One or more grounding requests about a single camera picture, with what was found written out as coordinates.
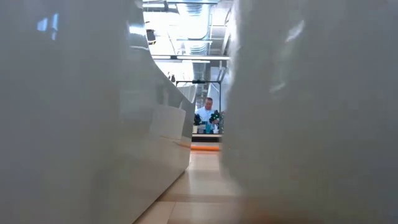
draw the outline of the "floor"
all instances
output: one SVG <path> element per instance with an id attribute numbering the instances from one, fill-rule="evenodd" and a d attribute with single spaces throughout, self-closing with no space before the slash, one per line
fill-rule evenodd
<path id="1" fill-rule="evenodd" d="M 192 151 L 188 169 L 134 224 L 247 223 L 240 221 L 240 189 L 219 156 Z"/>

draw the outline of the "white shirt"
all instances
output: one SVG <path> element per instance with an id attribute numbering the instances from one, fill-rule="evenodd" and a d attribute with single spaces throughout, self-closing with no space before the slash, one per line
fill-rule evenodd
<path id="1" fill-rule="evenodd" d="M 199 114 L 201 121 L 207 121 L 209 122 L 209 119 L 211 118 L 211 114 L 214 113 L 214 110 L 206 110 L 205 107 L 199 108 L 196 112 L 196 114 Z"/>

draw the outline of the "orange strip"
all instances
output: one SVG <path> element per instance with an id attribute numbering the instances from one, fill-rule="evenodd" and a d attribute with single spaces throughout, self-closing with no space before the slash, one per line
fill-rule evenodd
<path id="1" fill-rule="evenodd" d="M 219 151 L 220 147 L 218 146 L 191 146 L 191 150 L 198 151 Z"/>

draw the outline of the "metal frame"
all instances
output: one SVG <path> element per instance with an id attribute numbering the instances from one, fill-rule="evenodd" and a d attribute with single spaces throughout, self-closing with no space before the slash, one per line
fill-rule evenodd
<path id="1" fill-rule="evenodd" d="M 206 84 L 206 83 L 218 83 L 220 86 L 219 92 L 218 92 L 218 98 L 219 98 L 219 113 L 221 112 L 221 81 L 204 81 L 204 80 L 192 80 L 192 81 L 175 81 L 175 86 L 177 87 L 179 83 L 192 83 L 192 84 Z"/>

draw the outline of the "beige tile floor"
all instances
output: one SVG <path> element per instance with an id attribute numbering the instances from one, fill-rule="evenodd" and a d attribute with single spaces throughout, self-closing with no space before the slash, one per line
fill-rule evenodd
<path id="1" fill-rule="evenodd" d="M 219 163 L 219 152 L 191 153 L 188 169 L 134 224 L 280 223 L 264 221 Z"/>

